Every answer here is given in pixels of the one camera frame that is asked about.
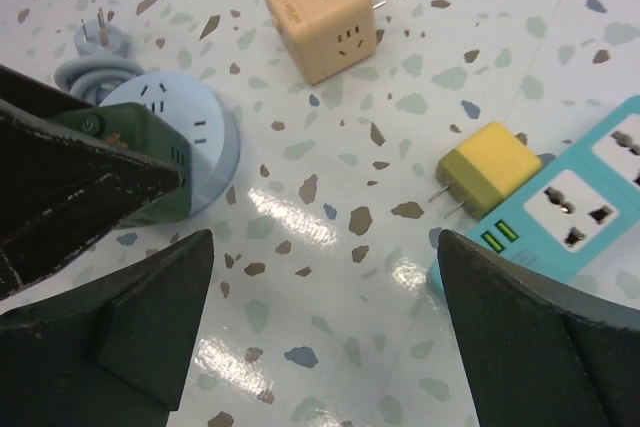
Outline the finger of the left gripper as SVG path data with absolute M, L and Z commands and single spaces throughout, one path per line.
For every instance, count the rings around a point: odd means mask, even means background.
M 88 103 L 1 69 L 1 296 L 37 284 L 140 208 L 176 168 L 54 122 Z

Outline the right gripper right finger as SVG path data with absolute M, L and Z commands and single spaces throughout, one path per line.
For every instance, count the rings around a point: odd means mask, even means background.
M 638 310 L 452 230 L 437 256 L 480 425 L 638 425 Z

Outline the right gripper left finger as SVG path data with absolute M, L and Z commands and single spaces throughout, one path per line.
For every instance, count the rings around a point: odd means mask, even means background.
M 213 272 L 201 230 L 1 316 L 4 426 L 164 426 L 178 410 Z

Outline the dark green cube socket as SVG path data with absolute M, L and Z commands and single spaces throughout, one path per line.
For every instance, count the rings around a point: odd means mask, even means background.
M 116 147 L 177 168 L 180 186 L 138 210 L 119 227 L 134 228 L 186 219 L 192 208 L 191 147 L 188 140 L 151 109 L 134 102 L 67 111 L 53 121 Z

